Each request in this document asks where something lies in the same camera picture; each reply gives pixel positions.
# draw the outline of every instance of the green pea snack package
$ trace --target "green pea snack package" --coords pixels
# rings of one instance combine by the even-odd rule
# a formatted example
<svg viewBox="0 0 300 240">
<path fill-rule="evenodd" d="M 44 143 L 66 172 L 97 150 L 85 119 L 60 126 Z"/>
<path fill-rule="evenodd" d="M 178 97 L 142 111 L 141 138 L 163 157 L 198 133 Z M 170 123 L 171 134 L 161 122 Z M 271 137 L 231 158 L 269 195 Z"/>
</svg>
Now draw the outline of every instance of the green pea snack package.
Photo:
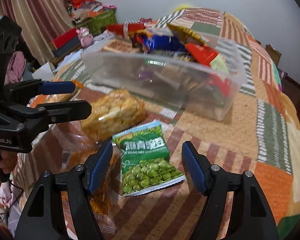
<svg viewBox="0 0 300 240">
<path fill-rule="evenodd" d="M 169 150 L 160 121 L 153 121 L 112 137 L 121 149 L 122 194 L 137 196 L 178 183 L 186 176 L 169 163 Z"/>
</svg>

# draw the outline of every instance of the black electric cable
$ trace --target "black electric cable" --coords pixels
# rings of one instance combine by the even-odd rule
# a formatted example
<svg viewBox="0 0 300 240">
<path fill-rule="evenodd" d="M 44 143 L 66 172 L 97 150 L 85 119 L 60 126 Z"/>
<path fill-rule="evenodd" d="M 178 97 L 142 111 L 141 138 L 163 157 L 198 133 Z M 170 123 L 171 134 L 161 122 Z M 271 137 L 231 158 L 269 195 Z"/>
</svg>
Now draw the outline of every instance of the black electric cable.
<svg viewBox="0 0 300 240">
<path fill-rule="evenodd" d="M 2 219 L 0 222 L 3 222 L 3 221 L 4 221 L 5 217 L 7 216 L 8 212 L 10 211 L 10 209 L 13 207 L 13 205 L 19 200 L 19 198 L 20 198 L 21 195 L 23 194 L 23 189 L 22 189 L 21 187 L 18 187 L 18 186 L 16 186 L 16 185 L 14 185 L 14 184 L 12 183 L 12 180 L 11 180 L 11 179 L 9 179 L 9 184 L 12 185 L 13 187 L 16 187 L 16 188 L 20 189 L 20 190 L 21 190 L 21 193 L 20 193 L 20 194 L 18 195 L 18 197 L 12 202 L 11 206 L 6 210 L 6 212 L 0 213 L 0 215 L 4 215 L 3 219 Z"/>
</svg>

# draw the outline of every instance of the plastic storage box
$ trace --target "plastic storage box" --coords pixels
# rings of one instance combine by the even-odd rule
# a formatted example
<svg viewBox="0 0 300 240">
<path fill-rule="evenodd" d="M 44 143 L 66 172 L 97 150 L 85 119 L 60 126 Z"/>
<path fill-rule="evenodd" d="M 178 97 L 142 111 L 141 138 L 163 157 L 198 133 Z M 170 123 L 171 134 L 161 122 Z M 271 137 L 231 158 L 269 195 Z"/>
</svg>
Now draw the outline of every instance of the plastic storage box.
<svg viewBox="0 0 300 240">
<path fill-rule="evenodd" d="M 202 33 L 207 45 L 221 53 L 229 69 L 222 73 L 198 63 L 176 60 L 154 54 L 82 53 L 92 84 L 125 88 L 151 100 L 182 108 L 196 115 L 221 121 L 228 112 L 246 75 L 236 43 L 215 35 Z M 211 84 L 212 76 L 228 81 L 225 96 Z"/>
</svg>

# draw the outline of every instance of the striped curtain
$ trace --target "striped curtain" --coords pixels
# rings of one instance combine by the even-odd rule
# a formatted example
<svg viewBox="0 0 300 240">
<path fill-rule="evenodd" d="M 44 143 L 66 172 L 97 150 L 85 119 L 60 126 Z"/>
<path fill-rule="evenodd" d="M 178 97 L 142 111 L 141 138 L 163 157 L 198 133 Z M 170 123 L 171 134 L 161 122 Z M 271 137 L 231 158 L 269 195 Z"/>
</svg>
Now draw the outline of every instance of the striped curtain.
<svg viewBox="0 0 300 240">
<path fill-rule="evenodd" d="M 0 15 L 22 27 L 22 38 L 41 65 L 53 58 L 49 42 L 73 28 L 70 0 L 0 0 Z"/>
</svg>

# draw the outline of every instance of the patchwork bedspread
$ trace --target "patchwork bedspread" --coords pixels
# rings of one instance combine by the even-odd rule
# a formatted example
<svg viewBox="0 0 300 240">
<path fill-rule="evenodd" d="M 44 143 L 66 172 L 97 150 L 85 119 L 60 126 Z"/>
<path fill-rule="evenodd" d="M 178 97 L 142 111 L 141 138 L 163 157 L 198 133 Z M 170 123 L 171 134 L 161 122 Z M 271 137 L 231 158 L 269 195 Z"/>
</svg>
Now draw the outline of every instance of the patchwork bedspread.
<svg viewBox="0 0 300 240">
<path fill-rule="evenodd" d="M 251 170 L 266 195 L 283 238 L 300 216 L 300 124 L 295 107 L 281 92 L 275 64 L 247 27 L 226 12 L 187 8 L 153 22 L 153 27 L 165 27 L 167 23 L 235 41 L 247 83 L 241 87 L 222 122 L 149 100 L 146 100 L 146 121 L 159 119 L 166 124 L 164 138 L 171 161 L 181 170 L 181 145 L 186 140 L 191 140 L 198 152 L 226 171 Z M 86 84 L 78 98 L 90 102 L 109 92 L 108 88 L 89 84 L 81 60 L 65 66 L 58 78 Z M 19 154 L 13 177 L 15 183 L 27 190 L 23 200 L 41 172 L 60 169 L 61 152 L 71 143 L 63 136 L 67 129 L 65 125 L 54 125 L 37 141 L 32 153 Z M 108 215 L 97 217 L 107 240 L 189 238 L 205 202 L 190 179 L 148 195 L 127 198 L 118 195 L 117 175 L 116 172 L 111 175 L 113 206 Z M 226 233 L 232 196 L 228 194 L 219 238 Z M 74 233 L 67 215 L 66 219 L 69 232 Z"/>
</svg>

